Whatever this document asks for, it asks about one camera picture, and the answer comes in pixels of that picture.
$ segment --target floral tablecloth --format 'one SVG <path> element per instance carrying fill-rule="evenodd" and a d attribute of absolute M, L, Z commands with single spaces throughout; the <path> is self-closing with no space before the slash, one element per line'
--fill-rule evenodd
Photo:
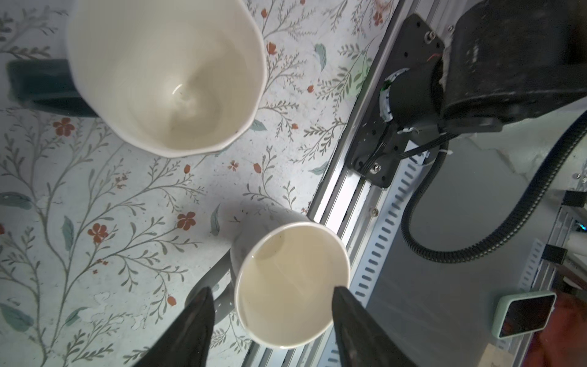
<path fill-rule="evenodd" d="M 3 365 L 133 364 L 229 248 L 240 203 L 307 210 L 395 4 L 247 5 L 269 78 L 251 130 L 218 154 L 163 159 L 100 119 L 22 109 L 0 75 Z M 1 61 L 65 57 L 70 7 L 3 0 Z M 240 365 L 250 342 L 231 315 L 208 365 Z"/>

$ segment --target bolt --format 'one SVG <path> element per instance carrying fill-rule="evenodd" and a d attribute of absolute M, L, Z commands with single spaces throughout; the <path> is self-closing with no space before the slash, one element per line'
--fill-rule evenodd
<path fill-rule="evenodd" d="M 376 174 L 376 173 L 378 173 L 380 170 L 381 170 L 381 165 L 380 165 L 379 163 L 375 163 L 375 164 L 373 165 L 373 168 L 371 168 L 371 169 L 369 170 L 369 172 L 371 172 L 372 174 Z"/>
<path fill-rule="evenodd" d="M 428 31 L 424 35 L 424 42 L 430 43 L 436 38 L 436 33 L 434 31 Z"/>

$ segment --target cable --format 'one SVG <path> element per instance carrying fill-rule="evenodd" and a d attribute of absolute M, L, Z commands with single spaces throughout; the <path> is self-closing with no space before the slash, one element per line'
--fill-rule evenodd
<path fill-rule="evenodd" d="M 449 141 L 451 139 L 454 139 L 457 136 L 458 136 L 458 134 L 449 134 L 449 133 L 442 134 L 441 136 L 437 137 L 436 139 L 430 140 L 426 144 L 422 144 L 419 147 L 416 147 L 414 149 L 410 149 L 408 151 L 405 151 L 403 153 L 400 153 L 397 156 L 400 159 L 406 159 L 406 158 L 415 156 L 417 154 L 424 153 L 425 151 L 430 150 L 432 148 L 436 148 L 437 146 L 439 146 L 439 145 L 441 145 L 441 144 L 443 144 L 443 143 L 445 143 L 445 142 L 447 142 L 447 141 Z"/>
<path fill-rule="evenodd" d="M 390 131 L 389 127 L 390 127 L 390 125 L 388 124 L 385 128 L 385 131 L 383 132 L 383 134 L 379 138 L 379 142 L 377 144 L 377 147 L 375 148 L 375 151 L 369 156 L 367 161 L 361 167 L 359 174 L 361 174 L 362 176 L 367 175 L 367 172 L 373 167 L 373 165 L 375 164 L 375 161 L 381 156 L 381 152 L 387 146 L 387 142 L 389 141 L 389 139 L 387 138 L 388 131 Z M 458 134 L 449 134 L 449 133 L 442 134 L 438 138 L 436 138 L 434 140 L 430 140 L 426 144 L 422 144 L 419 147 L 416 147 L 414 149 L 410 149 L 408 151 L 400 153 L 397 156 L 400 160 L 406 159 L 409 157 L 413 157 L 413 156 L 418 155 L 420 153 L 424 153 L 425 151 L 430 150 L 432 148 L 436 148 L 437 146 L 441 145 L 442 143 L 447 142 L 451 139 L 454 139 L 457 136 L 458 136 Z"/>
<path fill-rule="evenodd" d="M 446 150 L 446 149 L 439 149 L 438 151 L 443 151 L 448 156 L 454 153 L 452 150 Z M 434 158 L 434 160 L 432 160 L 432 161 L 430 161 L 430 162 L 428 162 L 426 164 L 421 164 L 420 167 L 428 167 L 428 166 L 431 166 L 432 164 L 434 164 L 435 161 L 436 161 L 436 158 Z"/>
<path fill-rule="evenodd" d="M 375 151 L 371 153 L 371 155 L 369 156 L 369 158 L 367 158 L 367 161 L 364 163 L 364 165 L 361 167 L 359 171 L 359 174 L 361 176 L 367 175 L 367 172 L 369 172 L 369 170 L 373 167 L 375 161 L 381 156 L 381 152 L 387 146 L 387 142 L 389 141 L 387 135 L 389 134 L 389 131 L 392 131 L 390 127 L 391 124 L 387 124 L 385 126 L 383 134 L 379 137 L 379 141 L 377 142 L 377 147 L 375 148 Z"/>
<path fill-rule="evenodd" d="M 546 159 L 534 175 L 534 178 L 532 178 L 532 181 L 522 194 L 522 197 L 504 222 L 483 240 L 457 251 L 431 250 L 419 244 L 410 233 L 410 223 L 414 209 L 416 209 L 420 199 L 422 199 L 422 196 L 430 187 L 430 184 L 440 171 L 446 158 L 446 153 L 440 151 L 430 171 L 426 174 L 424 180 L 407 203 L 406 210 L 402 216 L 400 228 L 402 229 L 402 236 L 407 245 L 412 251 L 427 260 L 444 263 L 472 261 L 497 250 L 513 237 L 528 221 L 565 160 L 586 134 L 587 112 L 584 112 L 558 139 L 554 147 L 552 147 Z M 441 149 L 447 150 L 447 148 L 448 142 L 443 143 Z"/>

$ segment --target white cup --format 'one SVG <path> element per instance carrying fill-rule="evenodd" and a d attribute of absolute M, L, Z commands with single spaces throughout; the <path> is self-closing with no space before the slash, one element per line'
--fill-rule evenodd
<path fill-rule="evenodd" d="M 334 287 L 348 287 L 350 264 L 340 238 L 289 209 L 249 207 L 228 252 L 186 302 L 230 269 L 231 284 L 214 301 L 215 322 L 233 307 L 251 338 L 269 348 L 304 345 L 332 324 Z"/>
<path fill-rule="evenodd" d="M 100 116 L 163 157 L 228 147 L 251 127 L 267 80 L 263 37 L 241 0 L 77 0 L 66 46 L 68 60 L 9 63 L 11 97 Z"/>

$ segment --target cup rim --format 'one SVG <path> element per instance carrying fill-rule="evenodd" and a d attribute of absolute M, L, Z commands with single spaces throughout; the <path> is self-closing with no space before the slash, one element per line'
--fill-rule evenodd
<path fill-rule="evenodd" d="M 255 120 L 255 116 L 257 115 L 257 110 L 259 109 L 259 104 L 261 103 L 261 98 L 263 97 L 263 90 L 267 84 L 267 79 L 268 79 L 267 65 L 263 61 L 263 60 L 265 60 L 265 54 L 264 54 L 265 40 L 263 39 L 263 35 L 261 34 L 261 30 L 259 29 L 259 26 L 255 22 L 255 19 L 253 18 L 253 16 L 249 12 L 249 9 L 244 4 L 244 2 L 238 1 L 238 0 L 233 1 L 233 2 L 236 3 L 237 6 L 239 6 L 241 8 L 241 11 L 243 11 L 244 17 L 246 18 L 247 22 L 250 25 L 252 25 L 253 33 L 254 33 L 255 39 L 256 39 L 253 42 L 256 42 L 258 44 L 259 50 L 262 54 L 262 57 L 261 57 L 261 60 L 262 60 L 262 62 L 261 62 L 262 82 L 261 82 L 261 85 L 260 85 L 260 88 L 258 91 L 257 100 L 255 102 L 254 108 L 248 114 L 247 118 L 243 119 L 243 123 L 238 128 L 238 130 L 234 134 L 232 134 L 228 138 L 226 138 L 225 140 L 223 140 L 217 144 L 214 144 L 212 146 L 201 147 L 201 148 L 197 148 L 197 149 L 177 150 L 177 149 L 172 149 L 169 147 L 153 147 L 153 146 L 151 146 L 141 140 L 137 140 L 137 139 L 135 139 L 135 137 L 132 134 L 128 134 L 128 133 L 121 131 L 118 126 L 116 126 L 115 124 L 110 124 L 108 121 L 102 119 L 102 117 L 98 114 L 98 116 L 108 125 L 108 127 L 121 140 L 123 140 L 124 142 L 126 142 L 128 144 L 131 144 L 132 146 L 135 146 L 135 147 L 140 148 L 144 151 L 147 151 L 149 153 L 156 154 L 156 155 L 164 157 L 164 158 L 174 159 L 174 158 L 182 158 L 182 157 L 193 156 L 193 155 L 198 155 L 198 154 L 211 154 L 211 153 L 220 152 L 220 151 L 228 148 L 228 146 L 233 144 L 238 138 L 240 138 L 242 135 L 244 135 L 251 128 L 253 121 Z M 68 62 L 70 62 L 70 60 L 71 60 L 70 51 L 69 51 L 70 23 L 75 18 L 76 14 L 78 12 L 78 7 L 79 7 L 79 4 L 77 1 L 75 1 L 72 5 L 72 9 L 70 10 L 70 17 L 68 18 L 68 20 L 66 22 L 66 26 L 65 26 L 65 55 L 67 57 Z M 86 103 L 94 111 L 96 111 L 96 108 L 94 106 L 92 106 L 92 103 L 84 97 L 84 95 L 83 95 L 84 91 L 78 86 L 79 82 L 77 81 L 76 73 L 74 71 L 74 67 L 71 64 L 71 62 L 70 62 L 70 72 L 71 72 L 71 76 L 73 79 L 73 84 L 76 86 L 78 93 L 82 96 L 82 98 L 84 98 Z"/>
<path fill-rule="evenodd" d="M 318 228 L 320 230 L 323 230 L 325 233 L 329 234 L 339 245 L 340 245 L 340 249 L 344 252 L 344 259 L 345 259 L 345 264 L 346 264 L 346 269 L 347 269 L 347 279 L 346 279 L 346 284 L 345 286 L 348 288 L 350 285 L 350 259 L 349 256 L 346 252 L 346 246 L 345 244 L 342 242 L 342 240 L 340 239 L 340 237 L 338 237 L 336 235 L 336 233 L 334 233 L 330 228 L 326 227 L 325 225 L 316 223 L 316 222 L 312 222 L 312 221 L 300 221 L 300 222 L 294 222 L 294 223 L 288 223 L 288 224 L 284 224 L 280 227 L 277 227 L 276 229 L 272 230 L 271 232 L 269 232 L 268 234 L 266 234 L 265 236 L 263 236 L 263 238 L 261 238 L 256 244 L 255 246 L 253 246 L 253 248 L 250 250 L 250 252 L 247 254 L 247 256 L 245 257 L 245 259 L 243 260 L 242 264 L 241 264 L 241 268 L 238 271 L 238 275 L 237 275 L 237 279 L 235 280 L 235 284 L 234 284 L 234 309 L 237 312 L 237 317 L 239 319 L 241 319 L 241 313 L 239 310 L 239 303 L 238 303 L 238 294 L 240 291 L 240 284 L 241 284 L 241 278 L 242 278 L 242 270 L 245 268 L 245 266 L 251 261 L 252 257 L 251 255 L 256 254 L 259 249 L 267 242 L 268 239 L 270 239 L 271 237 L 275 236 L 276 234 L 283 232 L 287 229 L 290 228 L 295 228 L 295 227 L 314 227 L 314 228 Z M 307 338 L 306 340 L 304 340 L 303 342 L 297 343 L 297 344 L 292 344 L 292 345 L 275 345 L 275 344 L 271 344 L 271 343 L 267 343 L 266 341 L 261 340 L 260 338 L 258 338 L 255 334 L 253 334 L 251 332 L 251 330 L 243 323 L 241 322 L 242 327 L 246 330 L 247 334 L 251 337 L 251 339 L 253 339 L 256 343 L 264 345 L 266 347 L 269 347 L 271 349 L 293 349 L 293 348 L 297 348 L 299 346 L 302 345 L 306 345 L 307 343 L 313 341 L 314 339 L 316 339 L 318 336 L 322 335 L 326 330 L 328 330 L 328 328 L 330 328 L 333 324 L 333 320 L 330 320 L 330 322 L 324 326 L 324 328 L 322 328 L 319 332 L 317 332 L 316 334 L 312 335 L 310 338 Z"/>

